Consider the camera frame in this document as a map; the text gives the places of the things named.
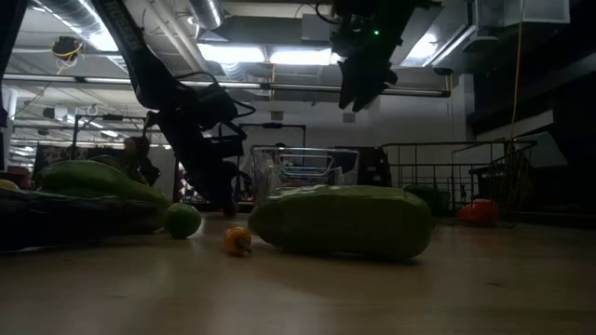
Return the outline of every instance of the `orange object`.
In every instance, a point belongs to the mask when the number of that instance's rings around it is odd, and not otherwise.
[[[245,253],[252,253],[251,243],[251,233],[242,227],[230,228],[223,236],[223,248],[231,256],[242,257]]]
[[[480,227],[495,227],[499,206],[487,199],[476,199],[457,212],[457,219]]]

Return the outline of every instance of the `wire basket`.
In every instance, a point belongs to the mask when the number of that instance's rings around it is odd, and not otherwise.
[[[251,157],[255,206],[279,188],[358,184],[357,151],[254,147]]]

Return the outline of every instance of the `robotic manipulator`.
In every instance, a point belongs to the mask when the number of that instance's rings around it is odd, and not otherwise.
[[[27,0],[8,1],[0,11],[0,74],[4,75],[14,47]],[[190,178],[207,200],[234,214],[236,203],[231,180],[237,167],[224,159],[243,155],[246,134],[232,121],[254,113],[233,100],[214,77],[213,84],[196,90],[182,84],[149,49],[142,30],[130,16],[123,0],[92,0],[98,15],[126,61],[137,100],[150,112],[146,127],[158,125]],[[431,6],[425,0],[335,0],[331,17],[319,16],[334,26],[332,50],[339,54],[343,83],[340,107],[354,102],[361,110],[398,78],[389,59],[416,7]],[[237,106],[249,109],[239,114]],[[0,104],[0,127],[7,111]],[[203,131],[225,125],[235,134],[204,138]]]

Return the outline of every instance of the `small orange toy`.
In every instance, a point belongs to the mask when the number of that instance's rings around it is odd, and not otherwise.
[[[230,256],[242,257],[245,253],[252,253],[251,243],[251,233],[242,227],[230,228],[223,236],[223,248]]]

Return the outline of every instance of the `green ball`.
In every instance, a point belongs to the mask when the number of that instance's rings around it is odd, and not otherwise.
[[[165,227],[173,238],[183,239],[196,233],[202,219],[196,208],[178,203],[166,211]]]

